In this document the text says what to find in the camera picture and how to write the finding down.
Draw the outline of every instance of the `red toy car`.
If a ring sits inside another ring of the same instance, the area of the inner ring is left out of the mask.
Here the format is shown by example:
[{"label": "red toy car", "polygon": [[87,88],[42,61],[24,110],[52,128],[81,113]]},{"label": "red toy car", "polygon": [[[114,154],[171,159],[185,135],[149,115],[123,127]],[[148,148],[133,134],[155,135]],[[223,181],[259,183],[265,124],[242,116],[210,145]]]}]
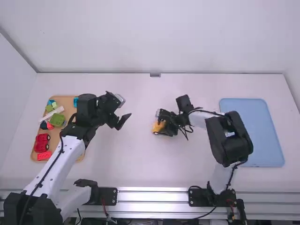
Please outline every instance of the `red toy car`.
[{"label": "red toy car", "polygon": [[49,149],[48,141],[50,140],[50,135],[40,134],[36,136],[36,142],[34,144],[34,151],[37,153],[45,152]]}]

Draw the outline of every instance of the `white tabletop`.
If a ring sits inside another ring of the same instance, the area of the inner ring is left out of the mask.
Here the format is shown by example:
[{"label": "white tabletop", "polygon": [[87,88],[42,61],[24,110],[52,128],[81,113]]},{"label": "white tabletop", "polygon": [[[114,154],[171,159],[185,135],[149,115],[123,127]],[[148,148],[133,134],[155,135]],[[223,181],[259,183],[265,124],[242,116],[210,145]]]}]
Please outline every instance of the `white tabletop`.
[{"label": "white tabletop", "polygon": [[216,161],[205,130],[183,135],[151,133],[158,108],[178,111],[175,98],[190,96],[194,106],[219,110],[221,98],[263,98],[269,107],[285,157],[282,168],[239,168],[233,188],[300,190],[300,116],[283,75],[250,74],[39,74],[10,150],[0,170],[0,188],[23,188],[44,165],[30,159],[45,104],[53,95],[105,91],[121,94],[126,103],[117,115],[132,113],[122,130],[100,127],[86,156],[70,171],[64,187],[91,179],[100,186],[189,187],[205,185]]}]

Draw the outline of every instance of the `yellow object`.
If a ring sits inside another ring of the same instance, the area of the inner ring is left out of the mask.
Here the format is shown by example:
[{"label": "yellow object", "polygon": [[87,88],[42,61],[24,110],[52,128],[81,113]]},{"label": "yellow object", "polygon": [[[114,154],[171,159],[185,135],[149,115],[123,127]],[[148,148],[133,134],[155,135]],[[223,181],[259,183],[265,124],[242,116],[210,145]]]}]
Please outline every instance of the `yellow object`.
[{"label": "yellow object", "polygon": [[165,127],[165,121],[161,121],[160,124],[158,124],[158,121],[156,121],[152,128],[152,133],[155,135],[158,135],[161,129]]}]

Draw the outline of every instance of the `blue block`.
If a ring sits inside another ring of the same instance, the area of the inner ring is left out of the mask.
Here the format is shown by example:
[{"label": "blue block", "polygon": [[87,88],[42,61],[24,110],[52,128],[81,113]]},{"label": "blue block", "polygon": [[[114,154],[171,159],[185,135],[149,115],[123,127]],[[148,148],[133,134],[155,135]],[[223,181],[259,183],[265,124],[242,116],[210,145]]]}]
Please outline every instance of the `blue block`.
[{"label": "blue block", "polygon": [[75,108],[77,108],[77,101],[78,101],[78,98],[75,97],[75,98],[73,99],[73,105],[74,105]]},{"label": "blue block", "polygon": [[47,105],[52,105],[53,102],[55,102],[55,100],[49,99]]}]

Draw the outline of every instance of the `green toy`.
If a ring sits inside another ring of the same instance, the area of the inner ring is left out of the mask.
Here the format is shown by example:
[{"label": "green toy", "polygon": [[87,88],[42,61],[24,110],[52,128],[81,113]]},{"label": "green toy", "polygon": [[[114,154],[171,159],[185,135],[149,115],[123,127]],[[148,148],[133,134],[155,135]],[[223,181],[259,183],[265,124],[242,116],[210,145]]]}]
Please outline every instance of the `green toy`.
[{"label": "green toy", "polygon": [[46,106],[46,111],[47,112],[51,112],[51,111],[53,111],[54,109],[53,109],[53,107],[52,107],[52,105],[47,105]]},{"label": "green toy", "polygon": [[57,104],[56,104],[56,102],[52,102],[52,107],[53,107],[53,109],[57,109]]},{"label": "green toy", "polygon": [[66,120],[66,118],[64,115],[54,113],[50,119],[50,124],[55,127],[61,127],[65,120]]}]

